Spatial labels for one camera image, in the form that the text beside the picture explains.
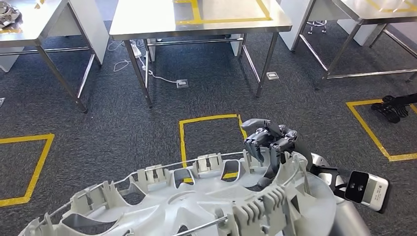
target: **floor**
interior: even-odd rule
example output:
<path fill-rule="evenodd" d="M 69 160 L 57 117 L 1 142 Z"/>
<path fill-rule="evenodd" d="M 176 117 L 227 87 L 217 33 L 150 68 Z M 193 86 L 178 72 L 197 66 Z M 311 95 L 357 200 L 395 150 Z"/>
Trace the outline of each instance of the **floor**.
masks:
<path fill-rule="evenodd" d="M 101 10 L 111 14 L 110 6 L 116 1 L 97 1 Z M 327 34 L 306 35 L 327 64 L 346 36 L 336 23 L 329 24 Z M 258 70 L 263 67 L 270 39 L 270 34 L 248 36 L 248 49 Z M 80 46 L 83 42 L 78 37 L 48 39 L 47 48 L 57 45 Z M 161 47 L 156 56 L 152 65 L 156 75 L 188 79 L 190 88 L 177 89 L 152 79 L 152 109 L 146 106 L 131 66 L 113 72 L 116 62 L 128 58 L 123 47 L 108 52 L 101 68 L 92 68 L 82 98 L 89 108 L 87 115 L 77 111 L 38 55 L 20 57 L 9 73 L 0 74 L 0 97 L 6 97 L 0 108 L 0 138 L 55 135 L 30 201 L 0 207 L 4 235 L 17 235 L 32 219 L 54 211 L 92 184 L 118 180 L 146 166 L 180 161 L 179 121 L 220 114 L 287 124 L 302 134 L 312 152 L 332 165 L 388 178 L 394 190 L 387 212 L 380 215 L 360 206 L 358 210 L 375 236 L 416 235 L 417 160 L 389 162 L 346 102 L 413 93 L 417 81 L 406 84 L 407 75 L 332 80 L 315 91 L 313 82 L 321 76 L 321 67 L 304 45 L 293 54 L 279 39 L 270 70 L 277 71 L 280 79 L 268 81 L 262 97 L 256 99 L 257 84 L 249 64 L 236 59 L 228 44 Z M 51 57 L 75 87 L 88 53 Z M 415 64 L 413 57 L 383 35 L 372 49 L 349 45 L 337 72 L 411 68 Z M 399 124 L 391 124 L 367 105 L 356 110 L 389 154 L 417 152 L 417 114 L 411 112 Z M 186 124 L 184 133 L 187 158 L 243 149 L 236 118 Z M 0 199 L 25 194 L 46 143 L 0 145 Z"/>

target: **table top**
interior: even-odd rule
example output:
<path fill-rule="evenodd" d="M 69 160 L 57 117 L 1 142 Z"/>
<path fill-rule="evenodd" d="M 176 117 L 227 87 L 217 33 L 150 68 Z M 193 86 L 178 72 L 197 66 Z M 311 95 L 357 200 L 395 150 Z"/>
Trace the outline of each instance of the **table top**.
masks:
<path fill-rule="evenodd" d="M 119 0 L 114 40 L 290 31 L 276 0 Z"/>
<path fill-rule="evenodd" d="M 0 48 L 38 46 L 48 36 L 68 0 L 6 0 L 21 16 L 0 29 Z"/>
<path fill-rule="evenodd" d="M 364 25 L 417 21 L 417 0 L 332 0 Z"/>

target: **yellow tape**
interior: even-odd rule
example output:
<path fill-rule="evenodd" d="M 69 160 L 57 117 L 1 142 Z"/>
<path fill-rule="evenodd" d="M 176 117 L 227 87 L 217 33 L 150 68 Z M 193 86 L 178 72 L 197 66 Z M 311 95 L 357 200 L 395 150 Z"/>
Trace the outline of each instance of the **yellow tape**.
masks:
<path fill-rule="evenodd" d="M 234 178 L 234 177 L 237 177 L 237 176 L 238 176 L 238 173 L 237 172 L 234 172 L 234 173 L 227 173 L 227 174 L 225 174 L 223 176 L 223 178 Z"/>
<path fill-rule="evenodd" d="M 43 5 L 44 3 L 45 3 L 45 0 L 37 0 L 35 9 L 40 9 L 40 6 Z"/>
<path fill-rule="evenodd" d="M 193 17 L 195 21 L 201 21 L 200 10 L 197 0 L 191 0 L 191 8 L 193 9 Z"/>
<path fill-rule="evenodd" d="M 21 33 L 21 32 L 22 32 L 21 28 L 0 30 L 0 33 Z"/>
<path fill-rule="evenodd" d="M 379 6 L 376 2 L 373 0 L 366 0 L 369 5 L 373 6 L 378 11 L 384 12 L 384 13 L 394 13 L 394 12 L 414 12 L 417 11 L 417 6 L 412 4 L 409 1 L 404 1 L 405 4 L 409 6 L 409 8 L 401 8 L 401 9 L 383 9 L 381 6 Z"/>
<path fill-rule="evenodd" d="M 216 24 L 216 23 L 237 23 L 237 22 L 256 22 L 256 21 L 270 21 L 272 18 L 269 16 L 269 11 L 265 7 L 262 0 L 256 0 L 256 3 L 261 8 L 265 17 L 259 18 L 235 18 L 235 19 L 217 19 L 217 20 L 203 20 L 200 16 L 200 9 L 198 8 L 197 0 L 175 0 L 174 3 L 191 3 L 193 11 L 193 19 L 189 21 L 177 21 L 176 25 L 201 25 L 201 24 Z"/>
<path fill-rule="evenodd" d="M 256 0 L 266 18 L 269 18 L 269 11 L 262 0 Z"/>
<path fill-rule="evenodd" d="M 352 111 L 353 115 L 356 117 L 356 119 L 359 121 L 359 123 L 368 133 L 368 135 L 371 137 L 372 141 L 374 141 L 378 149 L 386 158 L 388 158 L 389 161 L 403 161 L 403 160 L 417 159 L 417 153 L 391 156 L 387 152 L 387 150 L 382 146 L 381 142 L 375 136 L 374 132 L 372 132 L 372 130 L 369 128 L 368 124 L 363 120 L 363 118 L 359 115 L 359 113 L 355 109 L 355 106 L 370 105 L 373 103 L 380 103 L 380 102 L 382 102 L 381 99 L 376 99 L 376 100 L 365 100 L 365 101 L 357 101 L 357 102 L 347 102 L 346 105 L 348 105 L 349 109 Z M 413 104 L 410 105 L 410 107 L 417 114 L 417 108 Z"/>
<path fill-rule="evenodd" d="M 52 141 L 54 140 L 54 137 L 55 137 L 54 134 L 45 134 L 45 135 L 0 139 L 0 144 L 11 144 L 11 143 L 18 143 L 18 142 L 26 142 L 26 141 L 46 140 L 45 146 L 40 155 L 38 163 L 36 164 L 35 170 L 33 172 L 32 178 L 30 179 L 25 195 L 23 197 L 0 200 L 0 207 L 24 204 L 24 203 L 29 202 L 32 196 L 33 190 L 35 189 L 36 183 L 39 179 L 39 175 L 42 171 L 43 164 L 45 163 L 45 159 L 48 156 L 48 152 L 49 152 L 49 149 L 51 148 L 51 144 L 52 144 Z"/>
<path fill-rule="evenodd" d="M 216 115 L 216 116 L 209 116 L 209 117 L 199 117 L 199 118 L 193 118 L 193 119 L 180 120 L 179 121 L 179 146 L 181 150 L 181 161 L 184 162 L 187 160 L 186 155 L 185 155 L 184 124 L 200 122 L 200 121 L 205 121 L 205 120 L 213 120 L 213 119 L 225 119 L 225 118 L 238 118 L 239 129 L 242 133 L 243 139 L 246 139 L 247 134 L 241 128 L 242 120 L 240 119 L 240 116 L 237 114 Z M 184 168 L 187 167 L 187 163 L 183 163 L 182 166 Z"/>
<path fill-rule="evenodd" d="M 199 24 L 215 24 L 215 23 L 237 23 L 237 22 L 256 22 L 256 21 L 270 21 L 271 17 L 264 18 L 236 18 L 236 19 L 219 19 L 219 20 L 200 20 L 200 21 L 177 21 L 177 25 L 199 25 Z"/>
<path fill-rule="evenodd" d="M 194 182 L 192 178 L 185 178 L 183 181 L 184 181 L 184 183 L 193 183 Z"/>

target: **silver metal cylinder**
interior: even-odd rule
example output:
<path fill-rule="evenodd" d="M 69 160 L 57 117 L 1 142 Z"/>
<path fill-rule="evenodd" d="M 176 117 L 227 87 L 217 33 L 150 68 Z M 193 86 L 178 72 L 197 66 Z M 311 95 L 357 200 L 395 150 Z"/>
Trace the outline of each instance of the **silver metal cylinder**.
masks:
<path fill-rule="evenodd" d="M 329 166 L 328 162 L 321 156 L 312 153 L 313 163 L 318 166 Z M 331 182 L 331 176 L 319 176 L 325 182 Z M 340 176 L 336 178 L 336 185 L 342 184 L 343 180 Z M 369 228 L 363 221 L 359 212 L 356 210 L 352 202 L 342 198 L 336 198 L 336 216 L 334 218 L 333 228 L 329 236 L 371 236 Z"/>

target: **stainless steel table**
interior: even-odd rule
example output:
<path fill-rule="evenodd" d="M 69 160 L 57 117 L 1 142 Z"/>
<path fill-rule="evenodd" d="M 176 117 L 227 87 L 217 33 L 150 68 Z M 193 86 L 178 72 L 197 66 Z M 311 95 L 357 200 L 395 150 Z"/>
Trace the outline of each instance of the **stainless steel table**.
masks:
<path fill-rule="evenodd" d="M 243 34 L 237 39 L 190 40 L 174 42 L 145 41 L 146 54 L 149 47 L 195 43 L 242 42 L 244 53 L 258 81 L 256 96 L 261 95 L 266 73 L 280 31 L 290 31 L 290 19 L 276 0 L 119 0 L 110 28 L 114 40 L 125 42 L 132 62 L 136 62 L 129 40 L 196 35 Z M 246 48 L 246 34 L 271 32 L 266 63 L 258 75 Z M 148 63 L 146 57 L 145 80 L 137 63 L 132 63 L 145 99 L 152 107 L 148 92 Z"/>
<path fill-rule="evenodd" d="M 87 80 L 87 76 L 91 69 L 92 63 L 95 58 L 94 50 L 92 49 L 89 41 L 86 38 L 86 35 L 79 24 L 76 14 L 74 13 L 71 4 L 68 0 L 7 0 L 12 6 L 15 6 L 21 12 L 21 16 L 18 18 L 17 22 L 9 27 L 0 30 L 0 48 L 9 48 L 9 47 L 24 47 L 24 46 L 34 46 L 36 50 L 26 50 L 22 52 L 12 52 L 12 53 L 2 53 L 0 56 L 8 55 L 27 55 L 27 54 L 37 54 L 39 53 L 41 57 L 45 60 L 49 68 L 52 70 L 53 74 L 69 93 L 71 98 L 75 101 L 79 109 L 86 113 L 88 110 L 82 104 L 80 97 L 83 92 L 84 85 Z M 60 17 L 60 14 L 64 8 L 68 5 L 72 16 L 78 26 L 78 29 L 81 32 L 81 35 L 84 37 L 88 43 L 87 47 L 78 47 L 78 48 L 61 48 L 61 49 L 43 49 L 42 41 L 48 36 L 49 30 L 54 26 L 55 22 Z M 48 53 L 58 53 L 58 52 L 74 52 L 74 51 L 91 51 L 91 57 L 87 66 L 87 69 L 84 73 L 83 80 L 81 82 L 80 88 L 76 93 L 71 86 L 66 82 L 62 74 L 59 72 L 55 64 L 49 58 Z"/>
<path fill-rule="evenodd" d="M 400 73 L 411 73 L 417 72 L 417 69 L 405 69 L 405 70 L 393 70 L 383 72 L 368 72 L 348 75 L 332 75 L 331 73 L 335 69 L 340 57 L 352 41 L 353 37 L 358 32 L 362 25 L 373 25 L 373 24 L 389 24 L 389 23 L 402 23 L 402 22 L 414 22 L 417 21 L 417 0 L 331 0 L 341 10 L 343 10 L 350 18 L 356 21 L 356 25 L 352 32 L 349 34 L 346 41 L 343 43 L 341 49 L 336 54 L 329 66 L 326 66 L 307 39 L 302 35 L 304 28 L 302 27 L 295 47 L 301 39 L 314 55 L 316 60 L 320 63 L 325 73 L 322 77 L 324 79 L 338 79 L 338 78 L 353 78 L 353 77 L 364 77 L 364 76 L 376 76 L 376 75 L 389 75 L 389 74 L 400 74 Z M 304 17 L 304 23 L 307 22 L 311 14 L 311 10 L 314 6 L 315 0 L 312 0 L 309 6 L 308 12 Z"/>
<path fill-rule="evenodd" d="M 406 43 L 404 43 L 403 41 L 401 41 L 399 38 L 397 38 L 394 34 L 392 34 L 391 32 L 389 32 L 386 28 L 387 28 L 388 24 L 384 24 L 381 28 L 381 31 L 378 33 L 378 35 L 374 38 L 374 41 L 372 41 L 372 43 L 369 45 L 370 48 L 372 48 L 372 46 L 374 46 L 374 44 L 377 42 L 377 40 L 379 39 L 379 37 L 381 37 L 382 33 L 385 33 L 388 37 L 392 38 L 394 40 L 394 42 L 396 42 L 398 45 L 400 45 L 403 49 L 405 49 L 405 51 L 407 51 L 411 56 L 413 56 L 414 58 L 417 59 L 417 52 L 414 51 L 412 48 L 410 48 Z M 406 80 L 406 82 L 411 82 L 413 81 L 415 78 L 417 78 L 417 72 L 415 72 L 414 74 L 411 75 L 411 77 Z"/>

